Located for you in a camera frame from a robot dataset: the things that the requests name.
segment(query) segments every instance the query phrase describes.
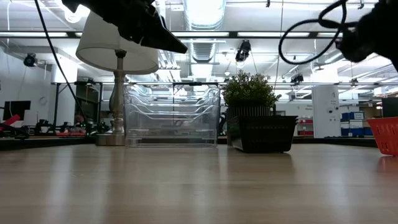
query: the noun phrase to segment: security camera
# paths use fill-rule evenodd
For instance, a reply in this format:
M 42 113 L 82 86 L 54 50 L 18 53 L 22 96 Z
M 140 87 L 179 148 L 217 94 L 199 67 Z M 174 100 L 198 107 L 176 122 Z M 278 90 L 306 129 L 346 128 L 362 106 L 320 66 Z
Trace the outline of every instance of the security camera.
M 36 54 L 28 53 L 25 60 L 24 65 L 26 67 L 34 68 L 37 66 L 38 60 L 36 59 Z

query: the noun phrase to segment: ceiling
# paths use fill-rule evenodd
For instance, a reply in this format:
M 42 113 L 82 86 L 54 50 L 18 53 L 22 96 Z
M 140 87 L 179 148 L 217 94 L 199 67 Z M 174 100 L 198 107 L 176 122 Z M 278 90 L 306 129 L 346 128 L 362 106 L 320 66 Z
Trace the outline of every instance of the ceiling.
M 282 7 L 282 1 L 271 1 L 271 6 L 266 7 L 266 1 L 255 0 L 226 0 L 226 10 L 221 30 L 227 31 L 274 31 L 280 32 L 287 30 L 291 25 L 298 21 L 315 18 L 320 11 L 326 8 L 332 0 L 286 0 Z M 349 1 L 348 21 L 357 21 L 364 14 L 368 13 L 376 1 L 364 1 L 365 7 L 359 7 L 359 1 Z M 65 13 L 62 9 L 57 8 L 57 4 L 53 1 L 43 1 L 42 11 L 45 22 L 49 30 L 70 30 L 82 31 L 85 25 L 85 17 L 77 23 L 69 23 L 65 19 Z M 9 19 L 7 18 L 7 7 L 9 6 Z M 12 3 L 7 0 L 0 0 L 0 30 L 42 30 L 40 19 L 33 1 L 13 0 Z M 336 9 L 326 17 L 327 19 L 338 21 L 341 19 L 341 9 Z M 166 23 L 170 30 L 185 30 L 184 11 L 182 0 L 166 0 Z M 297 31 L 327 31 L 318 24 L 309 24 L 297 28 Z M 239 70 L 234 61 L 237 47 L 242 42 L 241 39 L 218 39 L 222 43 L 217 44 L 215 62 L 211 76 L 213 80 L 223 81 L 226 77 L 225 72 L 231 75 L 236 74 Z M 5 44 L 5 39 L 0 39 L 0 44 Z M 300 66 L 298 71 L 294 70 L 294 66 L 286 64 L 279 59 L 278 39 L 249 39 L 252 46 L 252 54 L 246 60 L 243 70 L 251 73 L 263 73 L 270 76 L 270 82 L 290 81 L 290 77 L 295 72 L 304 75 L 305 81 L 310 82 L 310 75 L 314 66 L 308 64 Z M 289 39 L 284 42 L 283 51 L 288 55 L 289 59 L 304 60 L 323 50 L 330 40 L 327 39 Z M 78 39 L 53 39 L 53 44 L 64 52 L 75 57 L 75 51 L 79 43 Z M 31 47 L 31 46 L 48 46 L 45 39 L 10 39 L 10 47 Z M 191 66 L 189 66 L 190 57 L 188 55 L 175 54 L 175 59 L 181 71 L 182 78 L 191 74 Z M 340 82 L 348 82 L 352 77 L 358 76 L 365 72 L 377 70 L 385 65 L 389 65 L 390 61 L 385 58 L 372 55 L 369 60 L 363 61 L 357 65 L 351 64 L 345 60 L 331 64 L 328 67 L 338 71 L 338 79 Z M 79 75 L 93 77 L 96 80 L 112 80 L 112 73 L 104 72 L 92 68 L 84 63 L 81 64 Z M 362 82 L 377 82 L 387 77 L 396 77 L 395 71 L 388 71 L 371 76 Z

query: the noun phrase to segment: table lamp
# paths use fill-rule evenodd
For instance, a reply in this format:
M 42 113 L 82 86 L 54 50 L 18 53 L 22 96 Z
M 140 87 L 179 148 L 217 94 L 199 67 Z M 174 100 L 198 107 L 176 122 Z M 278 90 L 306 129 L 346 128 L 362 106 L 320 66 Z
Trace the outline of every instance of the table lamp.
M 111 122 L 112 129 L 106 134 L 99 134 L 96 143 L 100 146 L 123 146 L 124 77 L 126 74 L 147 75 L 156 72 L 159 68 L 157 49 L 123 39 L 115 25 L 91 12 L 76 56 L 88 65 L 113 72 L 114 88 L 109 100 L 109 108 L 114 118 Z

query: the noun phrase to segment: air duct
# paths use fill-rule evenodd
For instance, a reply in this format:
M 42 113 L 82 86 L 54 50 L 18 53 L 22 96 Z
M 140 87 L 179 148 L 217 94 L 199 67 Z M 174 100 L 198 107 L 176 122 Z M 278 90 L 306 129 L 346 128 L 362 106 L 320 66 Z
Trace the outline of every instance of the air duct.
M 226 0 L 183 0 L 187 30 L 214 31 L 223 25 Z M 214 62 L 216 44 L 191 43 L 191 61 L 197 63 Z M 191 65 L 194 76 L 209 77 L 212 65 Z

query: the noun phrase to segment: orange basket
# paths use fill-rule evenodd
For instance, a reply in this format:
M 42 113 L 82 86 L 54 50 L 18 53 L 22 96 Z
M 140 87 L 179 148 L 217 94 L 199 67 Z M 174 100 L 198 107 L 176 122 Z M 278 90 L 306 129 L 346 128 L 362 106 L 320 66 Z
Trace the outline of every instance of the orange basket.
M 398 156 L 398 117 L 369 119 L 380 152 Z

